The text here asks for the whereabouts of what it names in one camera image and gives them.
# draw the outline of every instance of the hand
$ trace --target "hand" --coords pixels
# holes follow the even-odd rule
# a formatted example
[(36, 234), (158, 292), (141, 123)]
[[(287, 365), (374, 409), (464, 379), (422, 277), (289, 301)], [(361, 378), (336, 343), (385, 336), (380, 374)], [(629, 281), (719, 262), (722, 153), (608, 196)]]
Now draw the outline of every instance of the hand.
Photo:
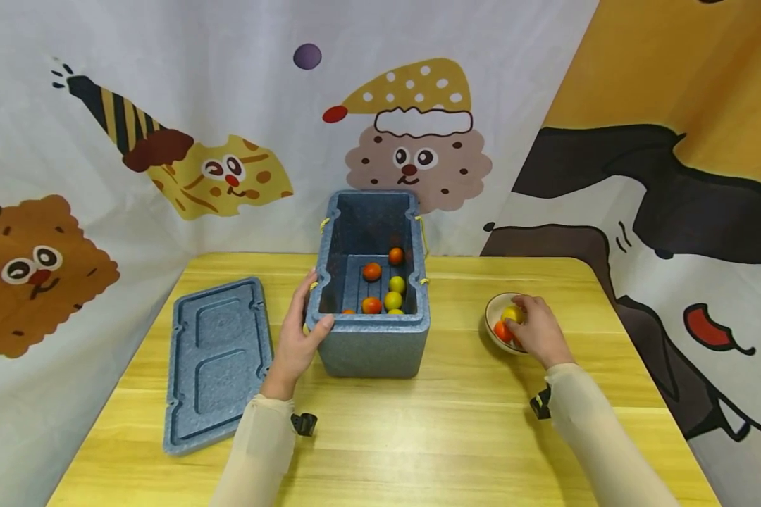
[(290, 309), (281, 323), (273, 364), (259, 390), (259, 393), (269, 399), (288, 401), (293, 397), (296, 381), (310, 367), (316, 349), (333, 328), (335, 319), (332, 315), (325, 315), (307, 336), (302, 331), (310, 286), (316, 278), (316, 269), (313, 268), (296, 287), (293, 299), (290, 300)]
[(519, 337), (530, 356), (538, 359), (546, 370), (556, 364), (575, 362), (561, 326), (544, 299), (520, 294), (513, 298), (513, 302), (525, 311), (526, 320), (524, 324), (519, 324), (515, 320), (505, 319), (505, 325)]

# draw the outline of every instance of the wooden table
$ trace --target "wooden table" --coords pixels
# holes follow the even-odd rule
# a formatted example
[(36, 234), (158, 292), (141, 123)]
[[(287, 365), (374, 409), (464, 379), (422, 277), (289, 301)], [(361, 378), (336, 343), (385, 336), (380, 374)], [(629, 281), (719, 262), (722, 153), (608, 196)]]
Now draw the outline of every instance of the wooden table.
[[(276, 339), (290, 295), (315, 256), (196, 258), (113, 391), (50, 506), (205, 506), (230, 439), (184, 458), (161, 450), (172, 303), (257, 276)], [(277, 506), (594, 506), (587, 480), (529, 397), (544, 387), (528, 356), (489, 342), (484, 305), (500, 292), (540, 294), (581, 366), (683, 506), (717, 506), (699, 465), (589, 267), (571, 258), (435, 257), (432, 327), (413, 380), (335, 379), (316, 359), (297, 409), (318, 416), (298, 439)]]

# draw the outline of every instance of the white bowl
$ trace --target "white bowl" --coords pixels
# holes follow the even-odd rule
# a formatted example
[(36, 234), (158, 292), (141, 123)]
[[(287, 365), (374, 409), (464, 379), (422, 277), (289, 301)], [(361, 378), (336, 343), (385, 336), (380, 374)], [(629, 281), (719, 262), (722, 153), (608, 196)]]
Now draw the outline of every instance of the white bowl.
[(504, 343), (502, 340), (499, 340), (499, 337), (493, 332), (493, 326), (496, 325), (496, 322), (502, 319), (502, 312), (505, 308), (514, 304), (512, 299), (517, 295), (518, 294), (515, 292), (497, 294), (488, 301), (488, 305), (484, 309), (485, 328), (488, 330), (488, 336), (497, 347), (512, 354), (526, 353), (526, 351), (521, 347), (512, 345), (512, 342)]

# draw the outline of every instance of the sleeve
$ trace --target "sleeve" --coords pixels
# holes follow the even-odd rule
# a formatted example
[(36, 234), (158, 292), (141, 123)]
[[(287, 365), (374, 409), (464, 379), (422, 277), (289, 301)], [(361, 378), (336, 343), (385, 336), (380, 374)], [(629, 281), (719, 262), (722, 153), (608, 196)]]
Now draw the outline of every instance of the sleeve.
[(600, 507), (679, 505), (583, 368), (556, 365), (547, 370), (547, 383), (552, 425), (578, 458)]
[(270, 507), (293, 458), (293, 401), (257, 394), (245, 407), (210, 507)]

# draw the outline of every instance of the blue foam box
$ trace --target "blue foam box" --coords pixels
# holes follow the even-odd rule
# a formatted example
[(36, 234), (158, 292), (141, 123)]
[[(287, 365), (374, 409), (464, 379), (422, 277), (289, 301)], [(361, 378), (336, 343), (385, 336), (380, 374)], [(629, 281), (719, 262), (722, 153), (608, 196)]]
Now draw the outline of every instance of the blue foam box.
[[(318, 250), (318, 286), (307, 306), (307, 327), (325, 314), (335, 315), (330, 335), (318, 348), (332, 377), (411, 378), (417, 375), (431, 326), (423, 233), (416, 219), (417, 198), (401, 191), (341, 191), (329, 201), (327, 223)], [(399, 266), (389, 263), (389, 250), (405, 253)], [(382, 276), (366, 282), (363, 269), (377, 262)], [(407, 281), (405, 315), (361, 313), (364, 298), (381, 301), (389, 279)], [(355, 314), (344, 314), (344, 310)]]
[(230, 437), (273, 359), (262, 284), (246, 278), (173, 307), (163, 450), (181, 456)]

